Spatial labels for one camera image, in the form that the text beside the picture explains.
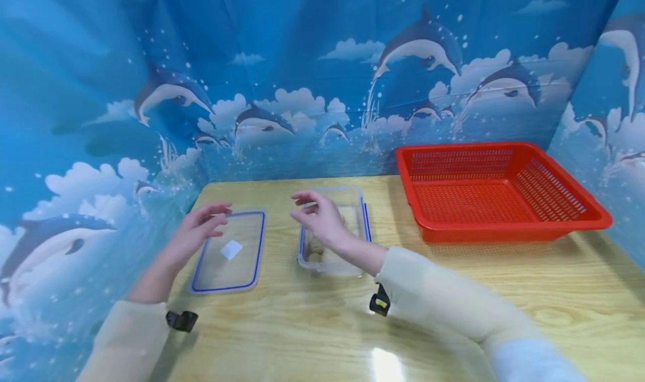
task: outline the hand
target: hand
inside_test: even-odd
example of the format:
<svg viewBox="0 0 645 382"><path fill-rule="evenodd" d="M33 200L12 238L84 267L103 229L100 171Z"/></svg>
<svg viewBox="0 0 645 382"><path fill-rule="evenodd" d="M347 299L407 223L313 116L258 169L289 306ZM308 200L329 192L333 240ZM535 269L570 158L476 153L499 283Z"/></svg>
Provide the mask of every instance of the hand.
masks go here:
<svg viewBox="0 0 645 382"><path fill-rule="evenodd" d="M232 212L231 205L228 201L211 203L186 214L158 258L171 270L181 270L207 238L224 234L216 228L228 223L226 214Z"/></svg>
<svg viewBox="0 0 645 382"><path fill-rule="evenodd" d="M315 203L305 208L294 209L291 216L310 230L323 245L337 251L345 245L345 242L356 238L344 227L343 219L334 201L314 190L296 192L291 198L296 200L297 206Z"/></svg>

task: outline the red plastic basket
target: red plastic basket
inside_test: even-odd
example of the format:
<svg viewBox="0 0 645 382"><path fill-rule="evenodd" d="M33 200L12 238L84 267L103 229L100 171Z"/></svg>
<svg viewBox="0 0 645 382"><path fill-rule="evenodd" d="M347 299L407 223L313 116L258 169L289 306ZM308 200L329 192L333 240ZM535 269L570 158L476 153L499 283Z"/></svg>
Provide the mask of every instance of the red plastic basket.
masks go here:
<svg viewBox="0 0 645 382"><path fill-rule="evenodd" d="M611 216L530 143L424 145L396 152L425 242L552 241Z"/></svg>

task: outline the table surface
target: table surface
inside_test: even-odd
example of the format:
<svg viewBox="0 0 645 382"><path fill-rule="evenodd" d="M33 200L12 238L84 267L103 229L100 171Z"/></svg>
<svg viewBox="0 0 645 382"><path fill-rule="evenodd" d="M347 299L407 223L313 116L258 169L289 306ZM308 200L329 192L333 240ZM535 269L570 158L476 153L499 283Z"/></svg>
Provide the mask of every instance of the table surface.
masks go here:
<svg viewBox="0 0 645 382"><path fill-rule="evenodd" d="M199 321L191 334L171 334L153 381L493 380L479 348L454 332L370 314L372 277L315 276L298 266L289 196L347 184L364 192L374 242L417 251L513 301L589 381L645 381L645 275L603 234L547 245L428 246L396 176L208 184L196 207L231 200L266 210L259 282L246 292L192 295L194 258L170 306Z"/></svg>

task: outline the blue backdrop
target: blue backdrop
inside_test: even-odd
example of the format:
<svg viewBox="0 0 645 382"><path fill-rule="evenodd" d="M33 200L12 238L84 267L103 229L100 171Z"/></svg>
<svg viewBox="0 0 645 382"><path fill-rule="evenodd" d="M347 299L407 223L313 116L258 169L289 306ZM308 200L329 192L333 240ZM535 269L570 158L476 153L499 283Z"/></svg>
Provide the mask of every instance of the blue backdrop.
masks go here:
<svg viewBox="0 0 645 382"><path fill-rule="evenodd" d="M412 143L547 148L616 2L0 0L0 378L73 379L208 181L389 174ZM603 80L627 101L634 72Z"/></svg>
<svg viewBox="0 0 645 382"><path fill-rule="evenodd" d="M549 152L614 216L609 235L645 268L645 4L620 0Z"/></svg>

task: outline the clear plastic container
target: clear plastic container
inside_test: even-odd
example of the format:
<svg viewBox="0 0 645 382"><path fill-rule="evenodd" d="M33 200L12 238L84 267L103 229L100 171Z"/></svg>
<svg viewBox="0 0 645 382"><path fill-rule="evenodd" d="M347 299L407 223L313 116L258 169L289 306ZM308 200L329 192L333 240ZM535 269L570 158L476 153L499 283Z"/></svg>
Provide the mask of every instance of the clear plastic container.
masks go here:
<svg viewBox="0 0 645 382"><path fill-rule="evenodd" d="M264 211L260 209L226 216L228 224L217 227L224 236L208 238L204 243L188 291L193 294L221 294L255 287L265 218Z"/></svg>
<svg viewBox="0 0 645 382"><path fill-rule="evenodd" d="M320 194L330 198L338 207L340 213L345 218L345 227L357 237L365 241L372 241L370 234L370 223L367 215L367 206L363 201L362 190L358 187L324 187L315 188ZM313 240L313 235L306 230L304 226L300 229L300 247L298 248L298 264L309 271L325 273L336 276L356 276L360 277L363 271L340 259L330 252L325 252L325 262L316 262L310 260L311 255L309 246Z"/></svg>

